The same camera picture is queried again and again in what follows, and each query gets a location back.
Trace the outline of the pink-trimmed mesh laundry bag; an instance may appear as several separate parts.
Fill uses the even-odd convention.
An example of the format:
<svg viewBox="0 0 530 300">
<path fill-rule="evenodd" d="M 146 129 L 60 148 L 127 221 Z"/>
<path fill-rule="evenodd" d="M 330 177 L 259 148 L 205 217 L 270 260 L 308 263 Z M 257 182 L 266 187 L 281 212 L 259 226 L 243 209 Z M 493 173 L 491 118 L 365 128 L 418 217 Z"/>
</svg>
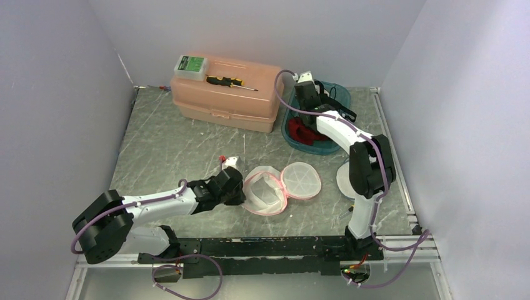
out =
<svg viewBox="0 0 530 300">
<path fill-rule="evenodd" d="M 318 172 L 308 163 L 294 162 L 282 171 L 258 166 L 244 180 L 242 191 L 246 200 L 242 207 L 259 216 L 273 216 L 286 209 L 289 199 L 312 199 L 321 188 Z"/>
</svg>

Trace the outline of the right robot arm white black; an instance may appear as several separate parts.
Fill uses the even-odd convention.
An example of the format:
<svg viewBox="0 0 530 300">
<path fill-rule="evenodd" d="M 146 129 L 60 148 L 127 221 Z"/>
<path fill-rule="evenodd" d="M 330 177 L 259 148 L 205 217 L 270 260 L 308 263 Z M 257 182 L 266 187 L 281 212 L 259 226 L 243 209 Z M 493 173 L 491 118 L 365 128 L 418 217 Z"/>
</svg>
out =
<svg viewBox="0 0 530 300">
<path fill-rule="evenodd" d="M 378 208 L 396 178 L 389 139 L 357 128 L 353 124 L 356 113 L 329 97 L 320 82 L 300 80 L 294 90 L 303 123 L 349 155 L 347 181 L 356 200 L 346 227 L 344 250 L 351 259 L 360 259 L 376 243 Z"/>
</svg>

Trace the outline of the white mesh laundry bag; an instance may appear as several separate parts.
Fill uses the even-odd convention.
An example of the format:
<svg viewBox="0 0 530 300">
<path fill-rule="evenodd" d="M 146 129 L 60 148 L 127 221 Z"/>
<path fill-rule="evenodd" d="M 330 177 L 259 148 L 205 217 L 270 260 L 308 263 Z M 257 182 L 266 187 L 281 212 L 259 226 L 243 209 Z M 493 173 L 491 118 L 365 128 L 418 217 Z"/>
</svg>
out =
<svg viewBox="0 0 530 300">
<path fill-rule="evenodd" d="M 345 162 L 336 173 L 336 183 L 343 196 L 354 199 L 355 191 L 349 180 L 349 163 Z"/>
</svg>

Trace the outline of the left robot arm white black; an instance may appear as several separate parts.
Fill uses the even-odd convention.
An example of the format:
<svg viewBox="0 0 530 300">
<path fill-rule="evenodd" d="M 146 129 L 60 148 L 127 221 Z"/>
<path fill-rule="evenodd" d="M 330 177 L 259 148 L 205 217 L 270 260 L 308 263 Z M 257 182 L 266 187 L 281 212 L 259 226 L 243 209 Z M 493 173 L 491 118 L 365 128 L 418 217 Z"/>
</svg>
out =
<svg viewBox="0 0 530 300">
<path fill-rule="evenodd" d="M 240 206 L 243 175 L 229 166 L 207 179 L 181 179 L 177 188 L 143 196 L 122 196 L 115 189 L 102 193 L 73 222 L 70 251 L 88 264 L 99 264 L 117 254 L 138 253 L 170 263 L 181 253 L 171 226 L 146 227 L 172 216 L 212 211 L 216 206 Z"/>
</svg>

